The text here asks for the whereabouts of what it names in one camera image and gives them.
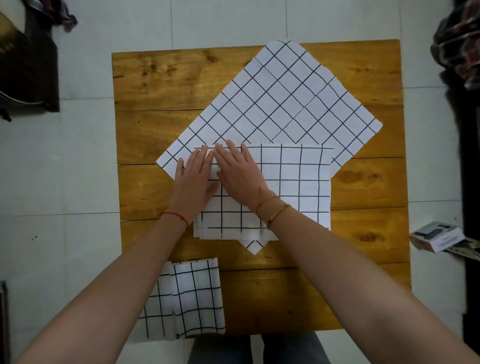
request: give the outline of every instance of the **wood grain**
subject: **wood grain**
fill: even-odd
[[[354,158],[404,157],[403,107],[371,105],[383,127]],[[201,110],[117,111],[118,164],[153,164]]]
[[[303,46],[365,106],[403,104],[398,40]],[[115,110],[204,109],[261,49],[113,53]]]
[[[118,166],[120,219],[160,217],[173,180],[155,164]],[[407,205],[404,158],[349,160],[332,179],[332,210]]]
[[[410,290],[410,265],[381,265]],[[220,272],[227,334],[341,328],[320,294],[299,269]]]
[[[122,221],[122,251],[127,251],[155,220]],[[332,231],[377,264],[408,263],[408,210],[406,207],[332,211]],[[190,229],[179,240],[169,260],[184,262],[218,258],[220,270],[296,267],[279,241],[269,242],[257,255],[238,241],[200,240]]]

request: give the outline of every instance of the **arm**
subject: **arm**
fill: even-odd
[[[228,141],[216,146],[219,178],[237,202],[263,221],[285,203],[275,195],[248,149]],[[372,363],[480,363],[410,292],[346,241],[293,208],[282,211],[271,230],[330,305],[348,334]]]
[[[213,154],[205,159],[206,151],[196,150],[185,169],[183,160],[177,165],[168,210],[189,223],[218,187],[208,182]],[[17,363],[114,363],[185,229],[177,216],[163,215],[42,330]]]

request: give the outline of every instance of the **jeans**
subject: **jeans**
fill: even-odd
[[[263,334],[264,364],[330,364],[314,331]],[[252,364],[250,336],[200,336],[188,364]]]

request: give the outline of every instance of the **hand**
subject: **hand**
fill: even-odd
[[[247,146],[242,143],[240,153],[231,140],[227,140],[227,145],[230,151],[220,144],[216,144],[213,150],[215,159],[222,169],[221,172],[217,172],[218,178],[235,201],[256,212],[258,204],[275,193],[268,189],[265,178]]]
[[[206,144],[202,149],[196,149],[188,158],[185,168],[182,158],[177,164],[175,186],[168,210],[185,217],[188,224],[202,212],[219,186],[218,181],[208,180],[213,153],[210,152],[205,158],[207,149]]]

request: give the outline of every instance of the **square cloth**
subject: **square cloth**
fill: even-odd
[[[176,160],[203,144],[293,143],[334,149],[332,176],[382,127],[297,43],[267,44],[157,161],[174,178]]]
[[[330,228],[332,149],[294,144],[248,147],[272,191],[296,210]],[[218,170],[214,161],[211,180],[218,180]],[[263,247],[262,242],[277,240],[254,213],[235,202],[223,188],[199,215],[197,230],[200,239],[239,240],[253,254]]]
[[[129,342],[176,340],[207,332],[225,333],[217,258],[167,262]]]

